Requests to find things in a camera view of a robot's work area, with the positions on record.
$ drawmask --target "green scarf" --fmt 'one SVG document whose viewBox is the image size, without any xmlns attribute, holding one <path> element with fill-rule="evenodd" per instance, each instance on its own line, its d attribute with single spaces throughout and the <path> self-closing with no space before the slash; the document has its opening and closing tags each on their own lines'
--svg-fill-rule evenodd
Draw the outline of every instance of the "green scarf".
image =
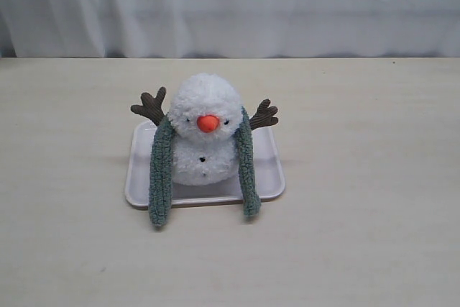
<svg viewBox="0 0 460 307">
<path fill-rule="evenodd" d="M 256 192 L 252 131 L 246 109 L 241 109 L 243 122 L 234 133 L 239 156 L 239 183 L 244 201 L 244 215 L 259 213 L 261 202 Z M 175 130 L 167 116 L 155 132 L 150 157 L 149 216 L 154 226 L 167 223 L 173 200 L 173 139 Z"/>
</svg>

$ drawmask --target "white tabletop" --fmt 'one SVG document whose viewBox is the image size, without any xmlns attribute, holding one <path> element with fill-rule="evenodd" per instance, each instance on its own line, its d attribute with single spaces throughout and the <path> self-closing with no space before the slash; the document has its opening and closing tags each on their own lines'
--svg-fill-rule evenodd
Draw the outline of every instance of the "white tabletop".
<svg viewBox="0 0 460 307">
<path fill-rule="evenodd" d="M 129 107 L 204 71 L 280 108 L 287 188 L 156 232 Z M 0 306 L 460 304 L 460 59 L 1 59 L 0 140 Z"/>
</svg>

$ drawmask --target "rectangular tray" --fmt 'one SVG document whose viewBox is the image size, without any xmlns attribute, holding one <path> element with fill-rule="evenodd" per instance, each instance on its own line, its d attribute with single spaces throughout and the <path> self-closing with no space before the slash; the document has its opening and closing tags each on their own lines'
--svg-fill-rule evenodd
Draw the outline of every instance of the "rectangular tray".
<svg viewBox="0 0 460 307">
<path fill-rule="evenodd" d="M 125 195 L 137 208 L 147 208 L 150 184 L 150 153 L 157 127 L 146 121 L 134 130 Z M 285 177 L 270 127 L 252 132 L 256 188 L 262 201 L 277 198 L 285 190 Z M 220 203 L 241 203 L 243 200 L 238 175 L 206 186 L 173 184 L 172 206 L 197 206 Z"/>
</svg>

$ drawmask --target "white curtain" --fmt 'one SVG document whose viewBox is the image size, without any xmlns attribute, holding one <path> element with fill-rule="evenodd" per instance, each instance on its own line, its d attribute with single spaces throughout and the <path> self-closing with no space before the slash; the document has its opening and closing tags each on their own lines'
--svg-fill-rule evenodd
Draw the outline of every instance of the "white curtain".
<svg viewBox="0 0 460 307">
<path fill-rule="evenodd" d="M 460 0 L 0 0 L 18 57 L 460 56 Z"/>
</svg>

